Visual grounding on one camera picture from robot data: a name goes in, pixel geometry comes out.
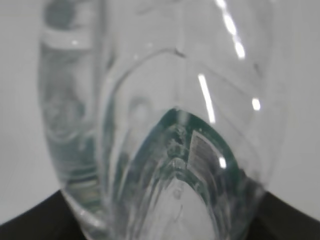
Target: clear plastic bottle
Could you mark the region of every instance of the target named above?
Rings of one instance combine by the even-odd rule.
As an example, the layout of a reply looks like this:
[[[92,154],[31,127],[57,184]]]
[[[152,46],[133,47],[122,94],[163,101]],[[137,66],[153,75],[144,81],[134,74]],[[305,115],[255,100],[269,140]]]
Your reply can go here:
[[[46,0],[40,36],[39,101],[62,193],[88,239],[104,240],[95,160],[99,71],[107,63],[104,0]]]
[[[115,240],[241,240],[284,128],[268,0],[111,0],[97,153]]]

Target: barcode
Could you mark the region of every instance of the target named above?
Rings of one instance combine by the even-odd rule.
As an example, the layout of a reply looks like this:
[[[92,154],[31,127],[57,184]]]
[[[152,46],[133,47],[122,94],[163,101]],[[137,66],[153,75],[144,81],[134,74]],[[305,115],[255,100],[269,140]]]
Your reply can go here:
[[[220,168],[217,148],[202,134],[193,131],[189,148],[188,166],[205,177],[214,174]]]

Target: water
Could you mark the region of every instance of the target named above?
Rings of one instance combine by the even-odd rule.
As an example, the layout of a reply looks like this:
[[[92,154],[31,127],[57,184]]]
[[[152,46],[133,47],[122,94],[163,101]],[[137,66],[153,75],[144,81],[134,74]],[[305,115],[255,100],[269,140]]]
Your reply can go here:
[[[88,239],[105,239],[93,140],[93,1],[51,0],[44,8],[39,99],[62,193]]]

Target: black surface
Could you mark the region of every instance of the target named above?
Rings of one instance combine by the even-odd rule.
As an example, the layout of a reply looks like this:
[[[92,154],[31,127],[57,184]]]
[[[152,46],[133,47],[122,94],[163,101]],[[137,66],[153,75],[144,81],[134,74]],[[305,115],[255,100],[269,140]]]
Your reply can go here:
[[[86,240],[58,191],[0,226],[0,240]],[[320,240],[320,222],[268,193],[246,240]]]

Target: white wall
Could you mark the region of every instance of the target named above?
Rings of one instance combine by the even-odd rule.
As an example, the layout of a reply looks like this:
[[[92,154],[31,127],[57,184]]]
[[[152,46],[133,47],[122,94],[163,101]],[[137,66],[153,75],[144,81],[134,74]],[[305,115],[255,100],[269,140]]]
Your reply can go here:
[[[0,224],[58,189],[37,106],[39,2],[0,1]]]
[[[290,0],[288,129],[270,191],[320,220],[320,1]]]

